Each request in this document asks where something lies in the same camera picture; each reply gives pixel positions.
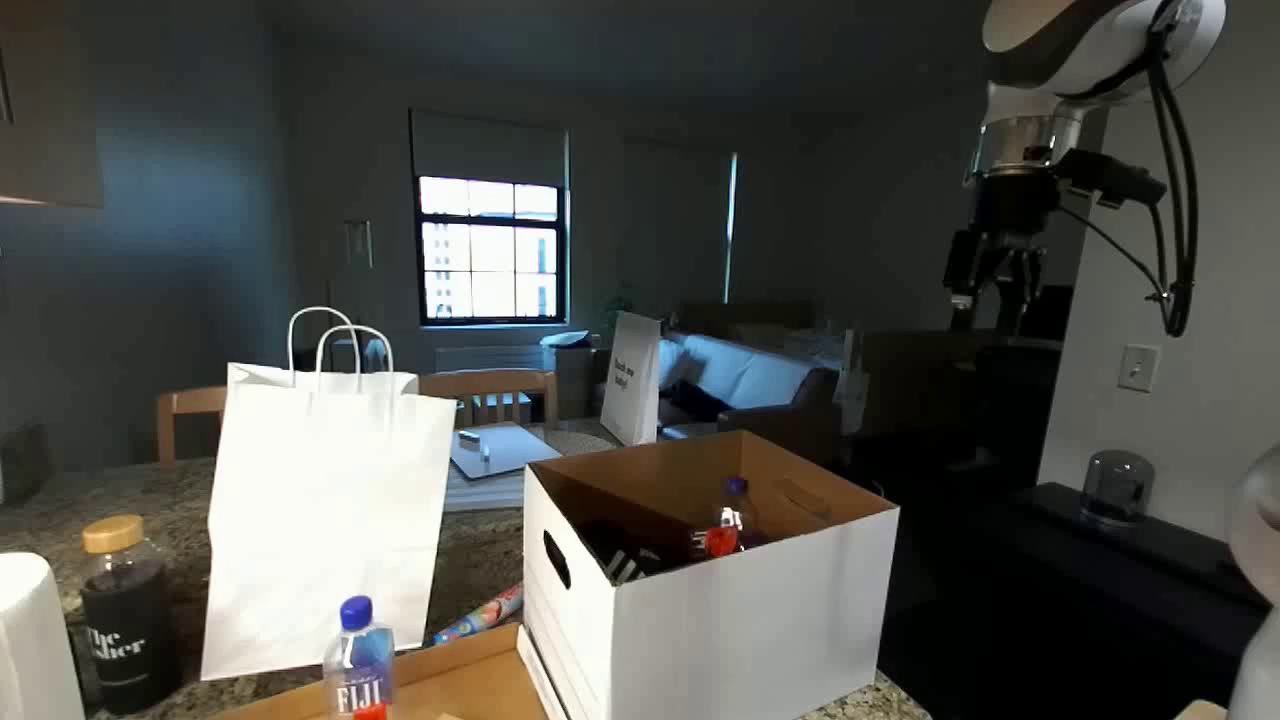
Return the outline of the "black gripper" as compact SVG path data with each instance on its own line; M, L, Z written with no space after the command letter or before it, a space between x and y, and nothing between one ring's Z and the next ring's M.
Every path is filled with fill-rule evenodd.
M1031 242L1047 211L1060 205L1058 179L1047 174L1029 177L985 177L978 185L974 219L951 238L944 287L951 292L951 332L978 330L982 287L998 278L998 268L1014 255L1015 242ZM1022 337L1029 315L1026 292L1002 292L1005 337Z

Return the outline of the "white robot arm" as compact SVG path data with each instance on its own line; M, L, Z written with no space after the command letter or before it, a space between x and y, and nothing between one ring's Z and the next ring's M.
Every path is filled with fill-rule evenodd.
M1046 231L1065 196L1140 205L1154 262L1100 231L1144 282L1162 330L1183 337L1201 266L1201 177L1176 86L1217 48L1229 0L987 0L982 53L987 95L974 151L974 225L951 238L944 287L962 322L1005 268L1031 282L1022 242ZM1112 105L1154 105L1165 179L1085 146Z

